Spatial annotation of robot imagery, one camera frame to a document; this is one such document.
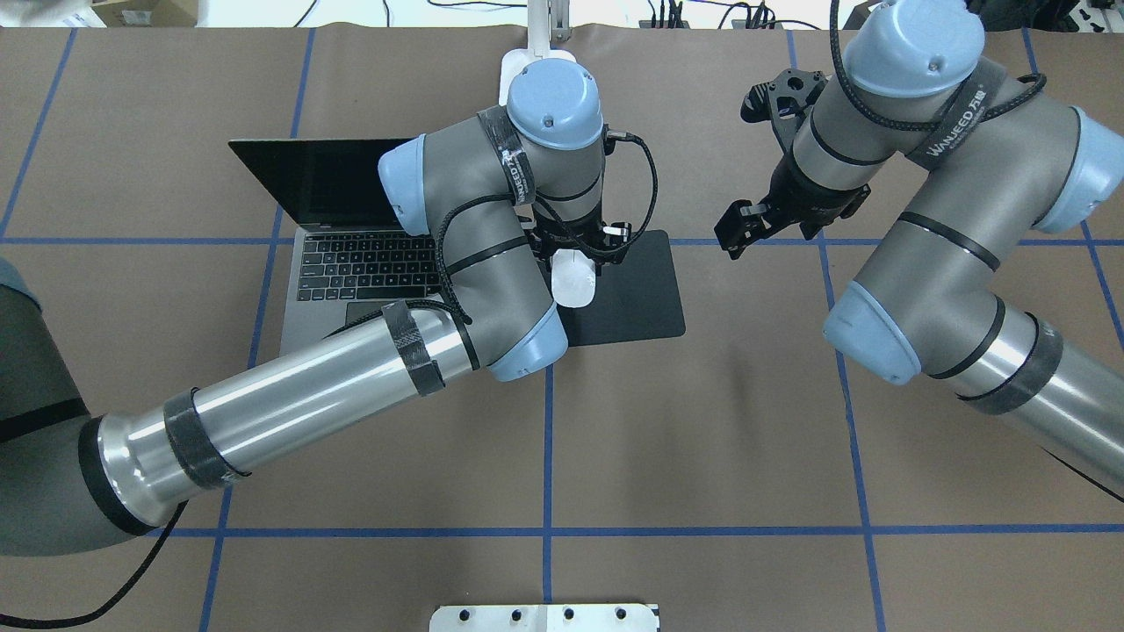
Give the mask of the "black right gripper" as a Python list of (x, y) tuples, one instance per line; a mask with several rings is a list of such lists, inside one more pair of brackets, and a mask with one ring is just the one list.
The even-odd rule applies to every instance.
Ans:
[(791, 154), (776, 165), (769, 192), (761, 204), (735, 200), (715, 224), (719, 247), (733, 261), (756, 241), (798, 225), (803, 238), (810, 241), (836, 219), (850, 219), (870, 196), (867, 184), (851, 190), (834, 190), (814, 183), (804, 175)]

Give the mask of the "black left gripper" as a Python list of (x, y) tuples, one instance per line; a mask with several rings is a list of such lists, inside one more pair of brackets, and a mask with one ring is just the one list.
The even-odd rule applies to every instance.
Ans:
[(631, 223), (602, 223), (601, 211), (586, 213), (578, 219), (554, 219), (547, 211), (533, 211), (531, 252), (547, 261), (559, 249), (578, 249), (597, 260), (597, 265), (618, 265), (629, 253), (633, 240)]

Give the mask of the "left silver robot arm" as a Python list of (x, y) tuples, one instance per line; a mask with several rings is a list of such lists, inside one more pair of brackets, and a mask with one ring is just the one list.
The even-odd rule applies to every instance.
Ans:
[(565, 325), (515, 208), (574, 204), (562, 229), (593, 220), (605, 133), (593, 75), (577, 61), (534, 61), (506, 103), (378, 161), (401, 226), (437, 240), (437, 296), (386, 305), (138, 415), (89, 412), (39, 300), (4, 262), (4, 556), (74, 556), (147, 535), (196, 495), (469, 371), (506, 383), (555, 363)]

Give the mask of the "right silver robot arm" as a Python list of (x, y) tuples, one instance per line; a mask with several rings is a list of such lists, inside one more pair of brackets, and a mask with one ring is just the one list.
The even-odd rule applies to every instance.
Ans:
[(832, 306), (825, 338), (887, 383), (927, 374), (1006, 419), (1120, 499), (1121, 374), (1046, 320), (989, 291), (1024, 233), (1062, 233), (1121, 183), (1121, 136), (984, 56), (963, 1), (883, 1), (841, 47), (832, 76), (787, 69), (747, 91), (783, 156), (759, 204), (717, 223), (732, 259), (798, 226), (805, 240), (854, 215), (896, 154), (927, 178)]

